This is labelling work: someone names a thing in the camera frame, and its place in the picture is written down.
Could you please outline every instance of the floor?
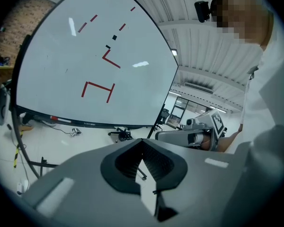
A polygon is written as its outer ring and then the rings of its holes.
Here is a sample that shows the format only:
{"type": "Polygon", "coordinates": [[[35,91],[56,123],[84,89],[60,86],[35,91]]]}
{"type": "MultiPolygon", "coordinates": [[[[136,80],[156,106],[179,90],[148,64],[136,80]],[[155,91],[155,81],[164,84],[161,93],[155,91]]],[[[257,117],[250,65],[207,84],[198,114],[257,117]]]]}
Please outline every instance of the floor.
{"type": "MultiPolygon", "coordinates": [[[[7,123],[11,126],[13,125],[11,114],[8,116],[7,123]]],[[[114,144],[117,139],[117,135],[108,136],[110,131],[115,131],[112,129],[79,127],[82,134],[73,138],[69,134],[54,130],[39,122],[30,121],[30,124],[32,124],[34,128],[31,131],[25,131],[22,140],[26,145],[29,158],[37,162],[40,162],[41,157],[44,157],[48,163],[61,164],[76,154],[114,144]]],[[[69,133],[73,126],[58,124],[55,128],[69,133]]],[[[167,125],[162,125],[162,128],[164,131],[174,130],[167,125]]],[[[150,130],[151,127],[131,130],[132,137],[134,139],[147,138],[150,130]]],[[[156,132],[157,131],[152,134],[151,139],[155,138],[156,132]]],[[[23,184],[27,178],[30,184],[37,180],[24,159],[22,163],[21,153],[17,159],[17,167],[13,167],[16,145],[17,141],[14,132],[9,130],[6,124],[0,126],[0,182],[13,192],[17,190],[17,183],[23,184]]],[[[35,168],[37,172],[40,172],[39,167],[35,168]]],[[[141,169],[143,169],[144,172],[148,172],[143,162],[141,162],[141,169]]],[[[44,168],[43,173],[46,174],[50,170],[50,168],[44,168]]],[[[141,184],[142,196],[146,196],[146,199],[148,199],[145,201],[146,205],[149,205],[150,212],[153,212],[156,202],[156,196],[152,193],[152,191],[155,190],[155,181],[151,178],[149,172],[147,176],[150,177],[148,177],[146,181],[137,178],[137,182],[141,184]]]]}

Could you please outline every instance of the black camera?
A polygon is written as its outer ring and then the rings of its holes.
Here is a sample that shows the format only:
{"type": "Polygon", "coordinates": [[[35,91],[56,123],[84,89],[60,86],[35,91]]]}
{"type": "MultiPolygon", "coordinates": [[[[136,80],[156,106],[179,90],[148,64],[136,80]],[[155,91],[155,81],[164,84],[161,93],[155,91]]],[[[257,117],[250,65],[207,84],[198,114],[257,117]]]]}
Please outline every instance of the black camera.
{"type": "Polygon", "coordinates": [[[198,19],[201,23],[204,23],[206,20],[209,19],[210,9],[208,7],[208,2],[195,2],[195,9],[197,11],[198,19]]]}

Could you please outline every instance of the black hair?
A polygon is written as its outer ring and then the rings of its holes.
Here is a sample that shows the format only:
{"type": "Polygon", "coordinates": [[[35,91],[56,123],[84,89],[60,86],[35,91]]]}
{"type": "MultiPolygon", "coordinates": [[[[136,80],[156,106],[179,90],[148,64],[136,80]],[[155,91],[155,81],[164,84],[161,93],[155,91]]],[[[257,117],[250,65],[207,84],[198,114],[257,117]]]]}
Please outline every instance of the black hair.
{"type": "Polygon", "coordinates": [[[210,4],[210,12],[213,18],[213,21],[217,23],[217,27],[225,28],[228,27],[227,21],[223,21],[222,19],[222,5],[223,0],[212,0],[212,3],[210,4]]]}

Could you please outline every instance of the brick wall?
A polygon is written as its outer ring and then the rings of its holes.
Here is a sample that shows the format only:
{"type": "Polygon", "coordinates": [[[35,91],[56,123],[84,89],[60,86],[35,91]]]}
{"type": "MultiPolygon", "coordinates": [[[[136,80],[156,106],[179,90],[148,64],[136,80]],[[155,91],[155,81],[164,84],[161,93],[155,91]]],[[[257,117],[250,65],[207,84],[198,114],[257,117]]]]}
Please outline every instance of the brick wall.
{"type": "MultiPolygon", "coordinates": [[[[10,57],[14,66],[25,36],[31,35],[40,20],[54,6],[49,0],[19,0],[3,21],[5,32],[0,32],[0,56],[10,57]]],[[[0,85],[11,78],[12,70],[0,70],[0,85]]]]}

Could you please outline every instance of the neck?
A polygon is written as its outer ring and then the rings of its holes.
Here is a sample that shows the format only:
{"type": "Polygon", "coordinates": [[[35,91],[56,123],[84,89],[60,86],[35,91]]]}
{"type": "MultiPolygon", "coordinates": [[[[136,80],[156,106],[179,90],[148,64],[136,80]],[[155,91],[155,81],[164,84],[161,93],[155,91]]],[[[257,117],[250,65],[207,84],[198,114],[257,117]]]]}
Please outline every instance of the neck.
{"type": "Polygon", "coordinates": [[[262,40],[262,43],[260,44],[260,47],[262,48],[263,51],[267,48],[267,45],[269,43],[272,31],[273,31],[273,26],[274,26],[274,16],[271,12],[269,12],[268,13],[268,23],[267,23],[267,27],[265,30],[264,39],[262,40]]]}

